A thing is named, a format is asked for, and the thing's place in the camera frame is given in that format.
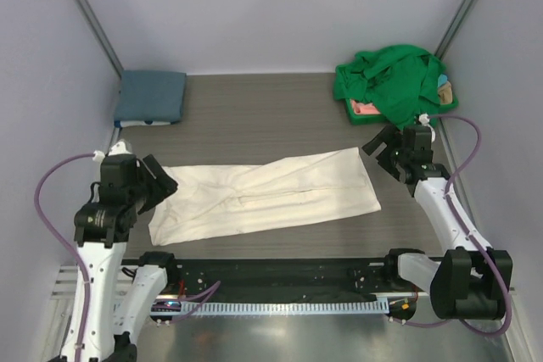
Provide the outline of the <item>cream white t shirt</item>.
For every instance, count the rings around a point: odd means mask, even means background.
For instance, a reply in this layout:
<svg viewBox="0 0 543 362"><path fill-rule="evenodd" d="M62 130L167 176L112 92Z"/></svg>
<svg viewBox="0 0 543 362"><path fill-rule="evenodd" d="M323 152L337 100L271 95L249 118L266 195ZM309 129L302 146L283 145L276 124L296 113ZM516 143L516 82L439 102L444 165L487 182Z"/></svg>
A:
<svg viewBox="0 0 543 362"><path fill-rule="evenodd" d="M178 188L148 224L154 246L341 220L381 209L358 148L263 165L166 168Z"/></svg>

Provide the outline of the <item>green plastic bin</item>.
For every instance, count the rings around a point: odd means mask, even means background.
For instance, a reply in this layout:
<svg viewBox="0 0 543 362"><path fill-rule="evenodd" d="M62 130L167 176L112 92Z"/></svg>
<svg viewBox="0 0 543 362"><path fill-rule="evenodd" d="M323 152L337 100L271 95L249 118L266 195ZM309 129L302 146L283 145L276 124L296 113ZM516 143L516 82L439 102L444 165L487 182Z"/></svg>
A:
<svg viewBox="0 0 543 362"><path fill-rule="evenodd" d="M439 106L439 112L440 113L447 113L455 109L459 102L456 97L456 94L453 92L453 103L449 105L440 105ZM350 107L350 99L343 99L343 105L345 108L345 112L347 114L347 117L349 119L349 122L352 125L367 125L367 124L373 124L373 123L384 123L387 121L387 118L380 113L380 115L371 115L371 116L357 116L354 115L351 107Z"/></svg>

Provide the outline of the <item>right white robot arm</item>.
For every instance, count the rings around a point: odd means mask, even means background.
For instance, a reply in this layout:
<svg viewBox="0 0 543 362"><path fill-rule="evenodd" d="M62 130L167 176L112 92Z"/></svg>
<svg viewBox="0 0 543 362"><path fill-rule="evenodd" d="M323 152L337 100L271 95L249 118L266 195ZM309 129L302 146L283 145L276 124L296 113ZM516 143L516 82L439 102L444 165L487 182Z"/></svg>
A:
<svg viewBox="0 0 543 362"><path fill-rule="evenodd" d="M395 291L410 283L430 297L441 320L502 320L512 315L509 295L512 258L484 239L459 202L453 178L434 162L432 130L386 125L362 150L409 193L427 215L444 250L436 262L423 253L394 249L382 270L384 284Z"/></svg>

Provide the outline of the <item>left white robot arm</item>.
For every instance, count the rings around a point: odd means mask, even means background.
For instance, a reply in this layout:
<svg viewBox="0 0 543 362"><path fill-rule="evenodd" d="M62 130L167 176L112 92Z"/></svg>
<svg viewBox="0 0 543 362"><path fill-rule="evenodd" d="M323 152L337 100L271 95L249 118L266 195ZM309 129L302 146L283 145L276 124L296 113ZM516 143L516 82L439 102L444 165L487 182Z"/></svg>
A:
<svg viewBox="0 0 543 362"><path fill-rule="evenodd" d="M177 190L153 155L108 154L74 216L76 295L59 361L134 361L137 339L160 293L181 281L175 256L146 252L119 307L116 288L132 227Z"/></svg>

